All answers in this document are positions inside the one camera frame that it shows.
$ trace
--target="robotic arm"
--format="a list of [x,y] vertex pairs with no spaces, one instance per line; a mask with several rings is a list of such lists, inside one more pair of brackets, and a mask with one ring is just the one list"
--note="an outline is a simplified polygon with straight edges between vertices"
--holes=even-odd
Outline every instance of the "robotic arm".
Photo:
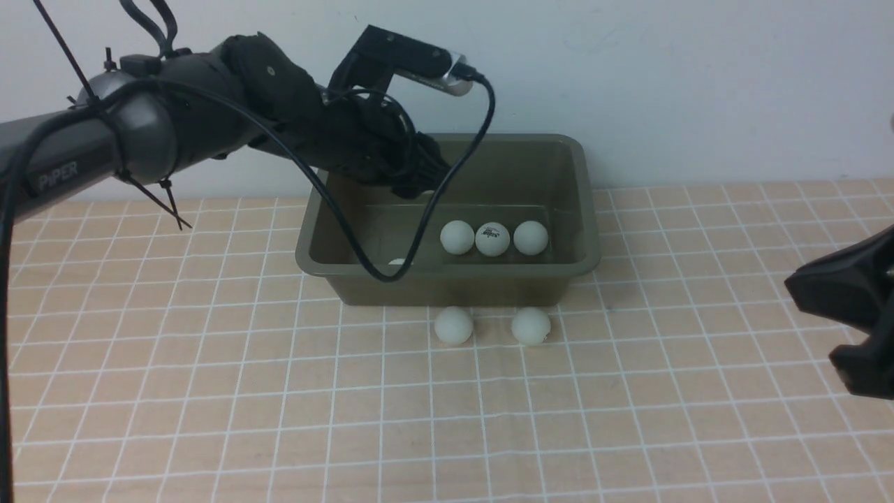
[[[105,72],[89,81],[95,98],[84,89],[72,109],[89,107],[91,99],[108,98],[128,83],[161,86],[147,85],[104,117],[67,125],[46,137],[28,163],[23,183],[15,187],[15,219],[109,176],[137,185],[165,183],[182,169],[208,158],[226,158],[246,145],[287,157],[240,114],[179,92],[177,84],[250,110],[311,166],[415,199],[435,190],[450,167],[436,143],[416,132],[401,106],[387,98],[391,78],[403,75],[461,96],[472,86],[471,79],[462,77],[473,71],[461,55],[374,26],[363,32],[327,87],[316,84],[260,33],[230,37],[208,53],[179,49],[164,57],[128,55],[116,63],[107,51]],[[30,133],[63,113],[0,124],[0,174],[5,175]]]

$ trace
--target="grid mat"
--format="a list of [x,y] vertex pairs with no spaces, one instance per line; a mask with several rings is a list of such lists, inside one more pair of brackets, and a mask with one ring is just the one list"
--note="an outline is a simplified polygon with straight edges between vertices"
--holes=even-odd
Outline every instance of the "grid mat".
[[862,335],[782,280],[894,220],[894,179],[597,191],[603,261],[521,348],[475,309],[342,305],[305,200],[67,202],[15,228],[17,502],[894,500]]

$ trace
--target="plastic tray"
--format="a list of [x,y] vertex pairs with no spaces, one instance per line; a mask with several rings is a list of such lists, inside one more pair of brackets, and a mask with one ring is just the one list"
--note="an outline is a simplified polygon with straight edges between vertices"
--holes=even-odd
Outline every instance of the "plastic tray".
[[[433,135],[448,162],[471,134]],[[387,188],[364,187],[338,175],[320,178],[342,206],[363,249],[376,266],[406,256],[427,196],[401,200]],[[441,246],[441,227],[461,219],[473,229],[500,222],[510,233],[526,220],[546,226],[550,244],[528,257],[513,245],[499,257],[474,247],[461,256]],[[413,267],[400,281],[381,283],[359,265],[332,211],[314,192],[305,213],[295,260],[307,274],[324,277],[348,305],[551,306],[570,280],[593,270],[601,258],[593,193],[580,144],[557,134],[489,134],[453,178],[435,209]]]

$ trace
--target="ping pong ball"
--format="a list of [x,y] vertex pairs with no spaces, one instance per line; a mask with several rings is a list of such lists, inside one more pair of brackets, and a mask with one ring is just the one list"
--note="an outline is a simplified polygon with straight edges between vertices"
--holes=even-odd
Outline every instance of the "ping pong ball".
[[452,255],[462,255],[475,244],[475,231],[462,220],[453,220],[441,228],[441,246]]
[[448,307],[434,319],[434,334],[446,345],[460,345],[472,335],[472,317],[458,307]]
[[543,224],[535,220],[528,220],[515,228],[512,241],[519,252],[525,255],[537,255],[546,250],[550,236]]
[[522,345],[542,343],[550,328],[550,317],[536,307],[519,309],[512,318],[512,336]]
[[498,257],[509,249],[509,231],[496,222],[484,224],[475,234],[475,246],[488,257]]

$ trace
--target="white wall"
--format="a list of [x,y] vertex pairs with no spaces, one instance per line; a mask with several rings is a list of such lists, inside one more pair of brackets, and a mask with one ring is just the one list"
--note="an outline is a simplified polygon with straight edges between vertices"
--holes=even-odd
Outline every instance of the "white wall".
[[[154,42],[115,0],[45,0],[90,74],[103,47]],[[495,132],[559,132],[599,185],[894,175],[890,0],[168,0],[180,46],[261,30],[319,82],[375,24],[458,50],[497,89]],[[147,0],[138,4],[151,9]],[[0,2],[0,120],[64,107],[78,82],[28,0]],[[405,81],[427,132],[471,132],[485,94]],[[181,195],[290,195],[308,185],[245,151],[178,175]],[[108,181],[88,197],[122,197]]]

